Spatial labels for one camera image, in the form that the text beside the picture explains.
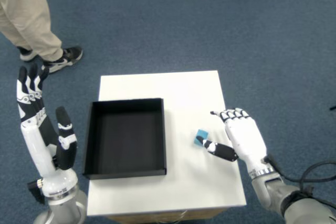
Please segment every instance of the open box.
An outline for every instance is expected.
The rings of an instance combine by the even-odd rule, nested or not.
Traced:
[[[83,174],[89,179],[165,175],[163,99],[91,103]]]

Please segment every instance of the white tabletop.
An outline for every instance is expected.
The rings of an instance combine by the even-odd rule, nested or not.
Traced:
[[[167,175],[91,180],[88,216],[246,204],[237,162],[195,145],[198,129],[230,145],[211,110],[225,108],[217,71],[102,76],[99,101],[163,98]]]

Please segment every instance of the black wire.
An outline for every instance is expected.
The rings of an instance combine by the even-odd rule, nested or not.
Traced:
[[[295,183],[300,183],[301,182],[301,178],[297,179],[297,178],[291,178],[286,176],[281,169],[279,168],[278,164],[275,162],[274,158],[272,155],[268,154],[265,158],[264,158],[265,162],[269,163],[271,166],[273,166],[274,170],[279,173],[282,177],[284,177],[286,180],[291,181],[291,182],[295,182]],[[311,169],[315,169],[316,165],[320,166],[320,165],[327,165],[327,164],[333,164],[336,165],[335,161],[323,161],[323,162],[319,162],[317,164],[314,164],[310,167],[308,167],[308,169],[306,171],[309,170],[309,172],[311,172]],[[327,178],[304,178],[303,179],[303,183],[322,183],[322,182],[329,182],[329,181],[333,181],[336,179],[336,175],[331,176],[331,177],[327,177]]]
[[[301,178],[300,179],[295,179],[295,178],[290,178],[290,177],[287,177],[286,175],[283,174],[283,172],[281,171],[281,169],[279,168],[279,166],[277,165],[277,163],[275,162],[274,158],[272,155],[267,155],[265,158],[264,158],[264,161],[266,163],[269,163],[271,166],[273,166],[274,170],[276,172],[278,172],[282,177],[284,177],[286,180],[289,180],[291,182],[296,182],[296,183],[299,183],[300,185],[300,191],[304,194],[306,194],[309,198],[312,198],[312,199],[315,199],[317,200],[318,202],[324,204],[324,205],[327,205],[329,207],[332,207],[333,209],[336,210],[336,205],[327,201],[327,200],[324,200],[324,199],[320,199],[320,198],[315,198],[313,197],[312,195],[312,190],[313,190],[313,187],[311,186],[308,186],[308,188],[304,188],[304,183],[321,183],[321,182],[329,182],[329,181],[332,181],[332,180],[335,180],[336,179],[336,175],[334,176],[331,176],[331,177],[327,177],[327,178],[315,178],[315,179],[311,179],[311,178],[306,178],[306,176],[311,173],[314,169],[316,169],[317,167],[319,166],[322,166],[322,165],[336,165],[336,161],[322,161],[322,162],[318,162],[314,165],[311,165],[309,166],[302,174]]]
[[[300,190],[303,191],[303,184],[306,183],[306,182],[311,182],[311,181],[308,181],[308,180],[312,180],[312,179],[306,179],[306,176],[314,169],[316,169],[317,167],[319,166],[322,166],[322,165],[336,165],[336,162],[335,161],[322,161],[322,162],[318,162],[312,166],[309,166],[305,172],[302,174],[301,178],[300,178]],[[329,177],[329,178],[321,178],[321,179],[317,179],[318,181],[316,183],[320,183],[320,182],[329,182],[329,181],[332,181],[332,180],[335,180],[336,179],[336,175],[335,176],[332,176],[332,177]]]

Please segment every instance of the black sneaker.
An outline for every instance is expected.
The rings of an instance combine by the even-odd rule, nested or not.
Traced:
[[[83,50],[80,47],[71,47],[63,49],[63,55],[55,61],[44,61],[42,70],[49,68],[49,73],[56,72],[66,66],[72,66],[82,58]]]
[[[37,56],[37,53],[32,50],[27,50],[23,47],[17,47],[17,49],[20,51],[20,60],[32,61]]]

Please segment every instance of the person's leg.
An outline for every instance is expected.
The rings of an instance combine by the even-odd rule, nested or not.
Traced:
[[[46,0],[0,0],[0,5],[0,30],[12,43],[32,49],[45,61],[56,61],[62,57],[61,41],[50,30]]]
[[[37,54],[31,49],[27,41],[21,36],[17,29],[7,18],[4,9],[0,4],[0,31],[20,50],[20,59],[23,61],[31,61]]]

